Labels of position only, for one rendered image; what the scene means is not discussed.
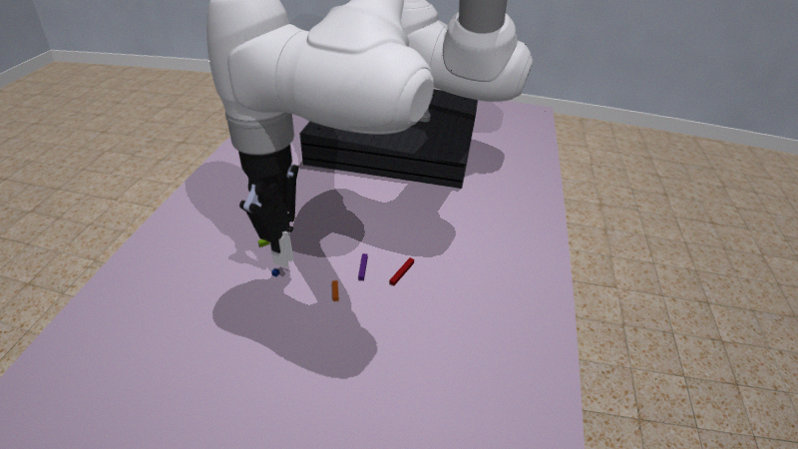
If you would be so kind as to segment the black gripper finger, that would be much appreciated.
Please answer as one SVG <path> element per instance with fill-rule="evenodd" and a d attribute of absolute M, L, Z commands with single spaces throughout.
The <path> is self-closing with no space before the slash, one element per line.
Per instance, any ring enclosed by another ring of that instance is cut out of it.
<path fill-rule="evenodd" d="M 295 219 L 295 195 L 296 195 L 296 178 L 299 166 L 291 164 L 288 169 L 287 175 L 279 175 L 280 194 L 278 212 L 280 217 L 282 235 L 285 239 L 286 252 L 288 261 L 293 261 L 293 253 L 290 241 L 290 232 L 293 231 L 293 226 L 289 223 Z M 288 213 L 289 212 L 289 213 Z"/>
<path fill-rule="evenodd" d="M 288 267 L 285 239 L 282 235 L 280 217 L 278 212 L 278 184 L 271 182 L 269 185 L 271 202 L 262 201 L 255 193 L 255 185 L 246 201 L 241 201 L 239 207 L 246 211 L 259 238 L 270 241 L 273 263 Z"/>

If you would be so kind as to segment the dark red rod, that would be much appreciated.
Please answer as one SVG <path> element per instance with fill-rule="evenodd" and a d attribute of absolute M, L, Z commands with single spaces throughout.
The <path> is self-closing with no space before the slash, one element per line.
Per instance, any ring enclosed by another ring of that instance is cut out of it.
<path fill-rule="evenodd" d="M 409 259 L 391 277 L 390 284 L 395 285 L 413 264 L 414 264 L 414 259 L 409 257 Z"/>

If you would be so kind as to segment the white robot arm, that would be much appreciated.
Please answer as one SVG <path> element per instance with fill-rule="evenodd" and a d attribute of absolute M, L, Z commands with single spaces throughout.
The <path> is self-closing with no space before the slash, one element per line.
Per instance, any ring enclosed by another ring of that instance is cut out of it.
<path fill-rule="evenodd" d="M 426 0 L 350 0 L 304 31 L 288 24 L 280 0 L 210 0 L 208 58 L 231 143 L 249 155 L 283 150 L 292 114 L 399 133 L 430 121 L 434 88 L 513 100 L 533 59 L 506 8 L 507 0 L 459 0 L 446 25 Z"/>

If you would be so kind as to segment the purple rod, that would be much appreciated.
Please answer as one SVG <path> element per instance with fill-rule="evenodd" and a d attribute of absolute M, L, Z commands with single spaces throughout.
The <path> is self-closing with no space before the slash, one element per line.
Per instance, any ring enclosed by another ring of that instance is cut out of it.
<path fill-rule="evenodd" d="M 362 253 L 358 280 L 364 280 L 365 271 L 366 271 L 366 265 L 367 265 L 367 259 L 368 259 L 368 254 L 367 253 Z"/>

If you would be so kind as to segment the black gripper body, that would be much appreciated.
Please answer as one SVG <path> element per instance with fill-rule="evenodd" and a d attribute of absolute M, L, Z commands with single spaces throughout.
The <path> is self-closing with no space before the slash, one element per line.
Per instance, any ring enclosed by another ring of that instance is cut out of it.
<path fill-rule="evenodd" d="M 243 171 L 248 176 L 248 190 L 255 185 L 255 193 L 262 201 L 271 202 L 269 185 L 271 182 L 278 183 L 278 194 L 280 194 L 279 176 L 282 173 L 287 175 L 292 164 L 291 146 L 269 155 L 246 155 L 239 153 L 240 163 Z M 286 172 L 285 172 L 286 171 Z M 269 178 L 273 177 L 273 178 Z"/>

